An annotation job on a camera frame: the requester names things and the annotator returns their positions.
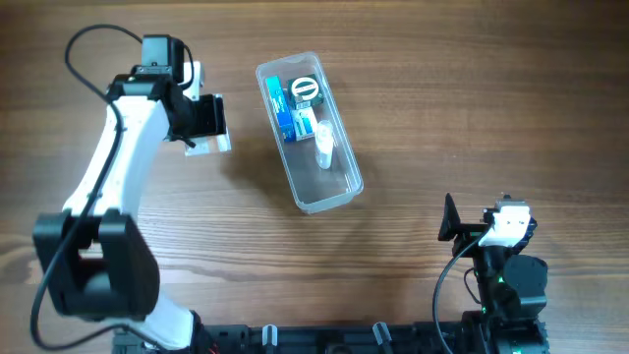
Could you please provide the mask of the white Hansaplast plaster box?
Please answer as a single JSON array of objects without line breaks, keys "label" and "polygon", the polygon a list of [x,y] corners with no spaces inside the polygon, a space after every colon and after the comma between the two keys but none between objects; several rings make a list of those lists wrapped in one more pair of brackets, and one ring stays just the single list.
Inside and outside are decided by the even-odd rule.
[{"label": "white Hansaplast plaster box", "polygon": [[216,136],[192,138],[194,147],[185,146],[185,156],[223,153],[232,150],[229,131]]}]

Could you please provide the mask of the blue Vicks lozenge box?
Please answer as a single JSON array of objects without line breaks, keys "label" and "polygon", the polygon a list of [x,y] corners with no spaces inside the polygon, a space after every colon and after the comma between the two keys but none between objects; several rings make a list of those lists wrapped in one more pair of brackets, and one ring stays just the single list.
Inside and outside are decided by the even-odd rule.
[{"label": "blue Vicks lozenge box", "polygon": [[281,81],[277,76],[265,80],[269,92],[271,108],[275,114],[280,130],[280,136],[285,143],[296,141],[294,121],[284,93]]}]

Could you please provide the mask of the white blue medicine box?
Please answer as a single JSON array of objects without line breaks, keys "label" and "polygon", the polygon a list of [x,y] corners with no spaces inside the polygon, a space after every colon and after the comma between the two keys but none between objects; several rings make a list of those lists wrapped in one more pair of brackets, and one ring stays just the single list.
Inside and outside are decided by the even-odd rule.
[{"label": "white blue medicine box", "polygon": [[317,120],[311,107],[293,110],[291,115],[297,142],[310,139],[315,135]]}]

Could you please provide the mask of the green Zam-Buk ointment box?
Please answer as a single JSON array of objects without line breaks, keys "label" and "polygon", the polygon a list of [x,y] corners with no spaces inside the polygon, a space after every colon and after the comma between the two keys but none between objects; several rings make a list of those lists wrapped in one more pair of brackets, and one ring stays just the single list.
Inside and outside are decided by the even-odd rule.
[{"label": "green Zam-Buk ointment box", "polygon": [[287,82],[289,103],[294,110],[306,109],[323,103],[323,92],[315,74]]}]

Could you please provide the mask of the small hand sanitizer bottle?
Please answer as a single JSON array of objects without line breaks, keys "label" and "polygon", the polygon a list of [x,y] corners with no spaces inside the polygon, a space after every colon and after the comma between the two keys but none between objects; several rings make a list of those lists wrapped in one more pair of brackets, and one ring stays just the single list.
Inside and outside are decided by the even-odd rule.
[{"label": "small hand sanitizer bottle", "polygon": [[316,163],[319,168],[327,170],[331,167],[334,150],[333,126],[329,120],[317,123],[314,141]]}]

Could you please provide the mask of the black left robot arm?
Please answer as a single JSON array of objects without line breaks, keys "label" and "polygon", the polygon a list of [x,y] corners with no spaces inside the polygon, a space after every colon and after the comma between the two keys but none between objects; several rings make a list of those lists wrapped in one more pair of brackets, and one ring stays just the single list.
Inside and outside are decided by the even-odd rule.
[{"label": "black left robot arm", "polygon": [[140,40],[142,60],[114,78],[101,98],[106,123],[80,185],[32,232],[44,298],[58,314],[102,323],[118,353],[213,353],[216,342],[193,311],[160,288],[160,273],[137,225],[143,186],[161,144],[189,155],[230,149],[218,94],[202,90],[202,64],[167,34]]}]

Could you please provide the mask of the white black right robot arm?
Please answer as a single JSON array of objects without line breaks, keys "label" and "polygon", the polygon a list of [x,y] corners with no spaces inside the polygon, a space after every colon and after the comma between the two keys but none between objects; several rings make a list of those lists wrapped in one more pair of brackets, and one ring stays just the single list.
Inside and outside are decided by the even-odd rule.
[{"label": "white black right robot arm", "polygon": [[[547,304],[547,263],[522,251],[538,224],[530,206],[505,195],[483,211],[479,223],[461,220],[451,195],[444,210],[437,239],[453,241],[452,258],[434,286],[431,315],[444,353],[547,353],[549,344],[539,314]],[[442,283],[462,258],[470,258],[479,296],[478,311],[468,311],[452,341],[446,339],[438,307]]]}]

